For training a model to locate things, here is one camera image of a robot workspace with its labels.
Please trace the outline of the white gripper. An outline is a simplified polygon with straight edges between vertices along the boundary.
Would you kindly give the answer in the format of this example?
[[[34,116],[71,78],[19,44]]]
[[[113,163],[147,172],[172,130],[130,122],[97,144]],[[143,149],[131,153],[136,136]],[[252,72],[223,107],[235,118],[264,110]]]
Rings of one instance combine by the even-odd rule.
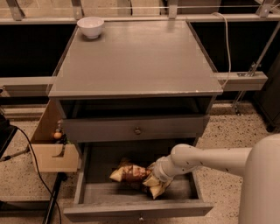
[[[147,169],[153,171],[147,179],[143,181],[143,184],[148,187],[158,186],[161,182],[167,182],[173,180],[173,162],[170,157],[161,157],[156,162],[150,164]]]

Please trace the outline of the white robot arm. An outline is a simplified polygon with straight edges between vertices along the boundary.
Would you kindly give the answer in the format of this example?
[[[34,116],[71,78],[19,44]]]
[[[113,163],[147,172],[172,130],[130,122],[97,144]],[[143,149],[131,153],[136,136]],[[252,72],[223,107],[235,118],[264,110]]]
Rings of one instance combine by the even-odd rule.
[[[251,148],[178,144],[151,165],[143,184],[161,195],[174,177],[200,166],[242,177],[239,224],[280,224],[280,134],[266,136]]]

